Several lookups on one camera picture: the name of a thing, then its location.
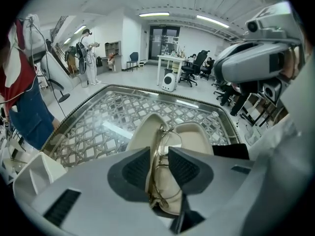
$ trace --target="ceiling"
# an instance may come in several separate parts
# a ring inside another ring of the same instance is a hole
[[[128,7],[135,14],[169,12],[170,16],[148,17],[150,24],[168,24],[192,27],[217,35],[226,41],[242,38],[244,25],[259,10],[280,0],[31,0],[21,12],[38,14],[41,24],[57,23],[64,15],[78,15],[77,21],[85,17],[91,20],[107,15],[119,7]],[[197,19],[201,15],[230,27]]]

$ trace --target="black office chair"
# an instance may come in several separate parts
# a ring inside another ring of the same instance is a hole
[[[133,52],[130,54],[130,61],[127,61],[127,71],[128,71],[128,64],[131,64],[130,67],[133,71],[133,64],[137,63],[137,70],[138,70],[138,61],[139,61],[139,54],[137,52]]]
[[[201,68],[201,76],[205,76],[207,78],[207,81],[209,80],[212,68],[213,68],[213,64],[214,64],[215,60],[211,60],[211,64],[209,67],[202,67]]]
[[[200,52],[200,53],[198,53],[198,56],[197,56],[194,63],[190,63],[190,62],[186,61],[187,65],[182,66],[182,70],[184,72],[186,72],[185,77],[181,77],[179,79],[179,82],[180,81],[187,81],[190,84],[190,87],[192,87],[192,84],[191,84],[192,82],[194,82],[197,85],[197,82],[193,81],[190,78],[190,76],[193,74],[199,74],[200,73],[200,67],[202,66],[202,64],[206,58],[207,58],[207,54]]]

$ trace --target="glass table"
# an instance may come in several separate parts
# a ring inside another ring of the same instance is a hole
[[[165,91],[108,85],[76,107],[42,151],[66,168],[123,152],[141,120],[152,112],[170,126],[198,122],[212,145],[241,143],[233,122],[220,106]]]

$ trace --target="glass door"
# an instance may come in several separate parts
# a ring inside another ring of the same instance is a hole
[[[177,51],[180,27],[151,26],[149,59],[158,60],[158,55],[168,55]]]

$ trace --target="white floor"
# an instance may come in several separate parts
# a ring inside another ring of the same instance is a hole
[[[99,80],[102,80],[101,84],[96,86],[88,86],[87,88],[82,88],[81,84],[79,84],[74,88],[73,91],[70,92],[70,97],[65,102],[60,103],[60,106],[62,107],[64,114],[67,116],[83,100],[108,84],[128,85],[161,90],[164,69],[161,69],[160,71],[159,86],[157,86],[157,70],[157,66],[145,65],[144,68],[138,68],[138,70],[134,69],[133,72],[127,71],[119,73],[103,73],[97,77]],[[181,82],[178,84],[176,90],[173,93],[206,101],[215,105],[220,104],[220,102],[216,100],[217,95],[213,94],[213,92],[216,90],[214,86],[211,86],[211,84],[214,82],[213,80],[209,79],[209,81],[207,81],[205,78],[199,78],[196,80],[196,82],[198,83],[198,86],[193,85],[192,88],[187,82]],[[56,97],[60,97],[60,93],[58,91],[56,91]],[[230,113],[231,107],[224,106],[223,108],[228,114]],[[64,118],[64,115],[62,114],[56,101],[50,104],[48,109],[58,120],[61,121]],[[237,117],[233,117],[229,114],[229,116],[231,117],[234,124],[239,122],[237,130],[243,143],[247,144],[244,138],[244,135],[247,132],[247,122],[241,119],[239,115]]]

